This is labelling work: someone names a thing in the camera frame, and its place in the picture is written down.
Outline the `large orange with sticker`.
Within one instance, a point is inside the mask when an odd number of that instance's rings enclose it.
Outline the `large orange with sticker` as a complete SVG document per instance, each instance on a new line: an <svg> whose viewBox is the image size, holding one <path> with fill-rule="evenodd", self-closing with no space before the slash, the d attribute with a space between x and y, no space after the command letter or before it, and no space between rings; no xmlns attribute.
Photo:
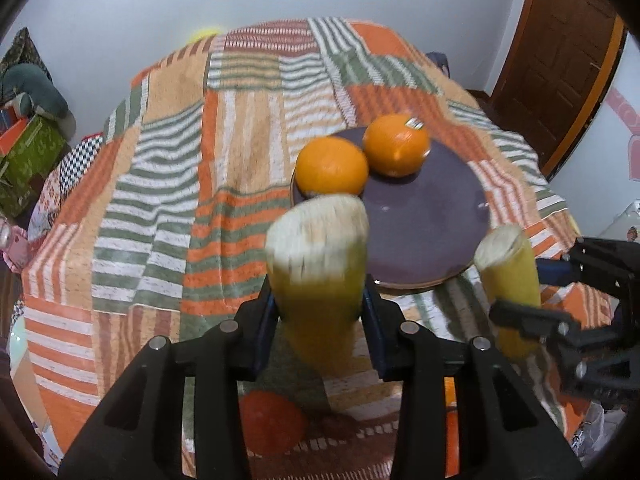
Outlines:
<svg viewBox="0 0 640 480"><path fill-rule="evenodd" d="M362 149L375 172L405 178L421 169L431 151L431 137L419 118L388 114L376 118L364 130Z"/></svg>

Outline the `plain large orange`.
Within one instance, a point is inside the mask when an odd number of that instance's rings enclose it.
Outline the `plain large orange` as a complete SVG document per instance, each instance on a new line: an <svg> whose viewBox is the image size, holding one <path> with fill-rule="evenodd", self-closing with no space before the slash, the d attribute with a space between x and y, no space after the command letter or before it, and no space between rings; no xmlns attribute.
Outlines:
<svg viewBox="0 0 640 480"><path fill-rule="evenodd" d="M339 136L310 141L298 154L294 181L307 196L360 195L369 177L367 157L361 148Z"/></svg>

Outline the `red tomato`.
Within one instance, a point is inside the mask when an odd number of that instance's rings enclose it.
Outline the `red tomato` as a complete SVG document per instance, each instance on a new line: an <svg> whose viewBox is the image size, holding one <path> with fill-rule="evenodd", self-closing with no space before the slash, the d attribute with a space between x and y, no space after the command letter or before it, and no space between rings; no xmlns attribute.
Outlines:
<svg viewBox="0 0 640 480"><path fill-rule="evenodd" d="M303 440L307 419L285 396L253 390L241 396L239 404L244 442L250 452L278 456Z"/></svg>

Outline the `purple ceramic plate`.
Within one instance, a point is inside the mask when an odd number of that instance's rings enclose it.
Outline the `purple ceramic plate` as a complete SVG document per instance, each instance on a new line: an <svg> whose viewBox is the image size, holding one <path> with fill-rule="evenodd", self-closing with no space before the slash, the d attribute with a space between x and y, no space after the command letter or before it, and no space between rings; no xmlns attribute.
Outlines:
<svg viewBox="0 0 640 480"><path fill-rule="evenodd" d="M350 128L330 136L362 149L364 130ZM367 271L383 288L429 288L453 278L472 263L489 231L489 200L480 179L460 155L430 137L430 154L416 174L390 178L369 166L366 186L354 195L369 220ZM293 207L322 196L299 191L296 159L290 184Z"/></svg>

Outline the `striped patchwork bed cover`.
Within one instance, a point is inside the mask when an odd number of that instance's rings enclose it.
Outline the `striped patchwork bed cover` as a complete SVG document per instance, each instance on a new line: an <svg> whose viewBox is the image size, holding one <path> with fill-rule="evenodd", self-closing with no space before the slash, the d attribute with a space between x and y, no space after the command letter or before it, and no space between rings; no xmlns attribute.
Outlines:
<svg viewBox="0 0 640 480"><path fill-rule="evenodd" d="M386 27L307 18L192 44L136 80L23 273L28 348L63 457L150 339L201 337L270 286L266 234L293 208L299 151L388 114L419 118L470 165L488 196L488 233L517 224L535 263L559 259L582 237L525 139L494 125L468 92ZM611 323L605 292L539 285L541 309L568 312L582 328ZM586 402L563 391L544 344L491 321L473 260L429 288L375 286L439 338L488 339L570 443ZM199 479L194 387L186 378L181 479ZM239 400L271 391L306 419L309 411L345 414L359 431L349 441L305 431L278 456L245 445L249 479L393 479L401 389L373 368L360 315L349 367L324 377L296 356L279 311L268 364L254 382L239 382Z"/></svg>

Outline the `brown wooden door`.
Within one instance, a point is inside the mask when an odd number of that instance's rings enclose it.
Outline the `brown wooden door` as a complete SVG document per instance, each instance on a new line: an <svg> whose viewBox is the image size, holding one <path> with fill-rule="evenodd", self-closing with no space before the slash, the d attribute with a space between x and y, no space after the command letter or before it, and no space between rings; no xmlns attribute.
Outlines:
<svg viewBox="0 0 640 480"><path fill-rule="evenodd" d="M524 0L491 105L521 133L549 177L605 94L625 25L610 0Z"/></svg>

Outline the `green cardboard box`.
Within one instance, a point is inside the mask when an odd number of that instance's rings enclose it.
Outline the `green cardboard box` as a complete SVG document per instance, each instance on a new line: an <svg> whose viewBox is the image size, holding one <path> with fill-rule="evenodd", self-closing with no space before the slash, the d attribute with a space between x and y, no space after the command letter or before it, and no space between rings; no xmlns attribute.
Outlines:
<svg viewBox="0 0 640 480"><path fill-rule="evenodd" d="M36 115L1 135L1 212L15 219L42 190L68 144L58 124Z"/></svg>

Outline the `grey stuffed pillow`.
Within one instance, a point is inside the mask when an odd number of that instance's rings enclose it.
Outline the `grey stuffed pillow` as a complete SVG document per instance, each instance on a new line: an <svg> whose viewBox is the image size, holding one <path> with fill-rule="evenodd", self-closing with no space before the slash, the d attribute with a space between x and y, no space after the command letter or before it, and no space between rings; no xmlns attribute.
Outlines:
<svg viewBox="0 0 640 480"><path fill-rule="evenodd" d="M33 112L53 120L68 114L68 104L36 64L20 63L8 68L1 76L1 103L17 107L21 116Z"/></svg>

